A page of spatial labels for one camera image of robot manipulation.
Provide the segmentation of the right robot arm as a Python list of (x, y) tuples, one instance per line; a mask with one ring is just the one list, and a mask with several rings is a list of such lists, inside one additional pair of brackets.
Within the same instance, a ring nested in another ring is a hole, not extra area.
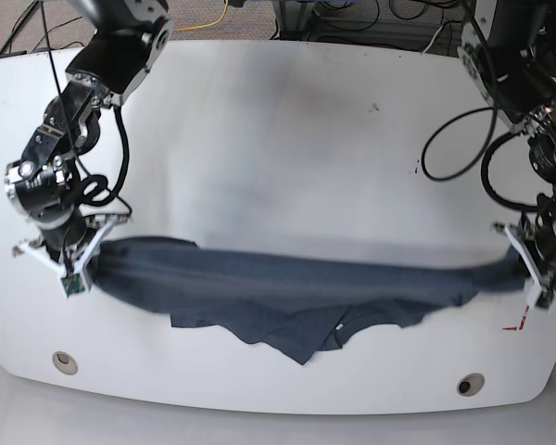
[[(66, 68), (67, 84), (45, 109), (20, 159), (6, 167), (5, 191), (41, 234), (51, 259), (70, 267), (94, 229), (82, 205), (103, 208), (117, 199), (129, 167), (121, 107), (142, 83), (168, 42), (174, 22), (165, 1), (74, 1), (95, 34)], [(91, 174), (80, 157), (100, 137), (104, 109), (114, 112), (122, 162), (114, 185)]]

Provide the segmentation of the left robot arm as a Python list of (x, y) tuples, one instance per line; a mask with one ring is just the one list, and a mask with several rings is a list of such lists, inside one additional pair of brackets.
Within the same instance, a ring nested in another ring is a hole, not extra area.
[[(458, 55), (495, 120), (507, 132), (486, 138), (479, 159), (486, 193), (505, 209), (534, 220), (517, 233), (540, 274), (556, 278), (556, 1), (465, 1)], [(533, 204), (502, 197), (489, 180), (497, 151), (526, 137), (534, 172), (550, 195)]]

